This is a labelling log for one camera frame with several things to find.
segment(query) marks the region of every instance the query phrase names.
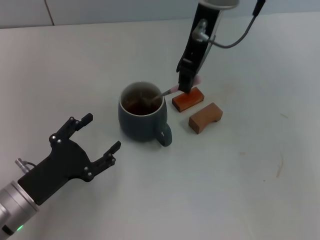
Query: robotic arm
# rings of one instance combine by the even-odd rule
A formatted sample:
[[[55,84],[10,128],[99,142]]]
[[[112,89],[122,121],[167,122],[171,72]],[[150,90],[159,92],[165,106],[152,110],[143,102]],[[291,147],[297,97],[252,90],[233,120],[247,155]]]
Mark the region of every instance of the robotic arm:
[[[25,174],[0,190],[0,240],[5,240],[19,231],[43,204],[71,179],[90,182],[95,176],[113,166],[113,154],[121,143],[116,142],[101,158],[91,162],[86,152],[70,137],[93,120],[91,113],[82,120],[69,120],[49,138],[50,155],[38,165],[22,161],[15,163]]]
[[[176,68],[177,73],[179,72],[178,89],[180,91],[185,93],[190,92],[195,81],[195,76],[201,69],[212,45],[223,49],[229,49],[236,46],[245,38],[265,2],[266,0],[257,0],[252,13],[253,18],[243,36],[235,43],[224,46],[215,42],[215,33],[222,12],[238,6],[239,0],[200,0],[194,16],[188,42]]]

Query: gray cable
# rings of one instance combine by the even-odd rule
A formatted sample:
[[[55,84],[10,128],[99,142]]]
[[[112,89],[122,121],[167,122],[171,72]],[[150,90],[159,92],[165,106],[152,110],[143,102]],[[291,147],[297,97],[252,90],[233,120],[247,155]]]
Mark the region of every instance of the gray cable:
[[[238,45],[238,44],[247,36],[247,34],[248,34],[248,32],[249,32],[252,24],[254,24],[254,21],[255,21],[255,20],[256,20],[256,16],[254,16],[254,17],[252,18],[252,20],[251,20],[251,22],[249,23],[249,26],[246,28],[244,34],[238,39],[238,41],[236,41],[236,42],[233,43],[233,44],[230,44],[230,45],[227,45],[227,46],[221,45],[220,43],[215,42],[214,39],[213,39],[213,40],[209,39],[208,42],[211,43],[211,44],[213,44],[213,45],[215,45],[215,46],[217,46],[217,47],[219,47],[219,48],[222,48],[222,49],[230,49],[230,48]]]
[[[37,166],[37,165],[35,165],[34,163],[29,162],[29,161],[23,161],[23,163],[24,163],[24,164],[29,164],[29,165],[33,166],[34,168]]]

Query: brown wooden block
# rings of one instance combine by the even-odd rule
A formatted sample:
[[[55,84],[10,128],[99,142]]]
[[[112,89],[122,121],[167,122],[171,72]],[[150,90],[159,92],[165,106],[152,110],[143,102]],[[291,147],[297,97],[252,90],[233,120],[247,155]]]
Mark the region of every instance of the brown wooden block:
[[[181,113],[184,110],[202,102],[205,99],[203,93],[194,87],[189,94],[182,93],[179,96],[172,98],[172,104]]]
[[[189,118],[189,126],[199,134],[209,123],[218,122],[222,114],[223,111],[217,105],[210,103]]]

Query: mug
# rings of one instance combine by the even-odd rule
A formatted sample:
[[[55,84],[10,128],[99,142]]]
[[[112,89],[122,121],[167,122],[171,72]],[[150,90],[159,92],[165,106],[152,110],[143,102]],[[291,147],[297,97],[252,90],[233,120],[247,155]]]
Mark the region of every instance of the mug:
[[[157,139],[164,147],[172,143],[165,97],[156,99],[150,108],[135,106],[137,101],[141,101],[137,98],[152,99],[160,94],[159,88],[143,81],[132,83],[122,91],[118,104],[118,119],[122,131],[128,137],[139,142]]]

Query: white table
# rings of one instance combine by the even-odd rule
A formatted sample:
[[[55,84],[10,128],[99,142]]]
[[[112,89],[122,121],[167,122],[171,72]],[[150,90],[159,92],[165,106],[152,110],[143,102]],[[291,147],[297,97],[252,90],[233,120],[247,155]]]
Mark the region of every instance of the white table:
[[[250,18],[222,18],[229,44]],[[0,30],[0,183],[16,158],[39,163],[70,116],[94,121],[72,139],[91,161],[117,140],[115,166],[68,182],[19,240],[293,240],[320,237],[320,12],[260,16],[237,47],[216,47],[200,72],[204,102],[178,113],[166,98],[170,147],[136,143],[118,123],[121,90],[166,90],[192,21]],[[196,135],[209,103],[222,120]],[[283,158],[283,167],[277,177]]]

